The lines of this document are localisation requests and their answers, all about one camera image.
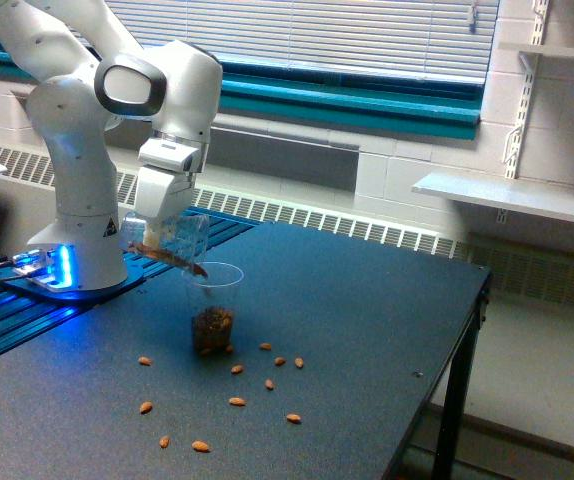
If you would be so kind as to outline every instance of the radiator vent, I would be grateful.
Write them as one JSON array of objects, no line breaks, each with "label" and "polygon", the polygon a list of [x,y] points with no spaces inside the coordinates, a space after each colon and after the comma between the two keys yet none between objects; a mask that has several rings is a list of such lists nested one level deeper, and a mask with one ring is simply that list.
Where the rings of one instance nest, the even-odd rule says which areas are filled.
[{"label": "radiator vent", "polygon": [[[0,146],[1,174],[9,180],[53,188],[54,172],[49,158]],[[134,205],[136,172],[119,169],[116,176],[118,201]],[[259,222],[278,221],[377,242],[392,247],[469,261],[489,266],[494,273],[494,289],[545,300],[574,308],[574,257],[543,254],[536,249],[515,247],[485,239],[465,243],[439,232],[402,224],[374,221],[368,217],[313,208],[292,202],[220,188],[197,188],[195,206],[249,218]]]}]

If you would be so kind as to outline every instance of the blue led light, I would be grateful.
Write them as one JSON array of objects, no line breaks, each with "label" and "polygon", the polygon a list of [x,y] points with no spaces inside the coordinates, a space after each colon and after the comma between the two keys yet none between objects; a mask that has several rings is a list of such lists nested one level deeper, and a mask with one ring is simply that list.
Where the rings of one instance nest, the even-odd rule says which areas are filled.
[{"label": "blue led light", "polygon": [[60,262],[59,270],[62,274],[62,278],[59,279],[60,287],[71,287],[74,282],[72,279],[71,255],[67,246],[61,245],[58,247],[58,260]]}]

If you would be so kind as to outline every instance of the table leg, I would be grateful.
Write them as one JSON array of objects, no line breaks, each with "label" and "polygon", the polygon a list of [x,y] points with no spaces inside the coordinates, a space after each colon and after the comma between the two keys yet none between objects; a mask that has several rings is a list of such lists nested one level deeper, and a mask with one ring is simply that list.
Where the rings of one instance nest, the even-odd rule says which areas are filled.
[{"label": "table leg", "polygon": [[445,406],[440,423],[440,433],[438,434],[436,458],[434,459],[434,468],[431,476],[432,480],[448,480],[451,478],[451,469],[456,456],[458,433],[465,410],[467,387],[469,386],[469,376],[471,374],[480,321],[481,307],[479,304],[467,328],[465,337],[458,346],[458,350],[456,350],[451,362]]}]

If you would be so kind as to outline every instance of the window sill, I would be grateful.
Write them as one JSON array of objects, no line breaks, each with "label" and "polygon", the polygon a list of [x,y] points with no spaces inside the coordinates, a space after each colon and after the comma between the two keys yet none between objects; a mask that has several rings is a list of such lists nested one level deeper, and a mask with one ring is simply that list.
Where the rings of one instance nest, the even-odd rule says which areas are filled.
[{"label": "window sill", "polygon": [[[27,81],[0,52],[0,77]],[[480,101],[225,74],[222,108],[439,137],[473,140]]]}]

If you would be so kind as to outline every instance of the white brick wall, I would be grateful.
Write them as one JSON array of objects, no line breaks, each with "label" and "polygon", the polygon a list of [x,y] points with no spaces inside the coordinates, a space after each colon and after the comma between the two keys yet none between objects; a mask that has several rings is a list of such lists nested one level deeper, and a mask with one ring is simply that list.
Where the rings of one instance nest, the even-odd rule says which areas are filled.
[{"label": "white brick wall", "polygon": [[[553,0],[545,42],[574,46],[574,0]],[[495,43],[529,42],[534,26],[531,0],[502,0]],[[310,126],[277,119],[219,114],[214,126],[265,139],[297,142],[356,151],[359,155],[355,195],[333,192],[316,185],[298,184],[247,172],[209,168],[203,176],[222,186],[275,194],[297,201],[310,201],[339,208],[409,221],[434,229],[476,230],[464,222],[462,206],[425,198],[410,192],[411,185],[433,169],[459,168],[503,175],[502,152],[512,129],[523,84],[523,69],[513,51],[494,48],[482,109],[482,123],[475,141],[416,137],[391,132],[341,131],[334,125]],[[0,137],[41,145],[33,134],[17,98],[26,96],[31,85],[0,81]],[[574,185],[574,61],[542,59],[532,97],[532,113],[524,143],[519,174],[523,177]],[[241,138],[241,143],[250,139]],[[249,149],[231,145],[231,155],[248,155]],[[494,215],[480,218],[489,221]],[[559,236],[573,236],[574,225],[560,224]],[[521,241],[521,232],[510,224],[508,238]],[[523,232],[524,238],[538,237]],[[556,248],[555,238],[543,244]]]}]

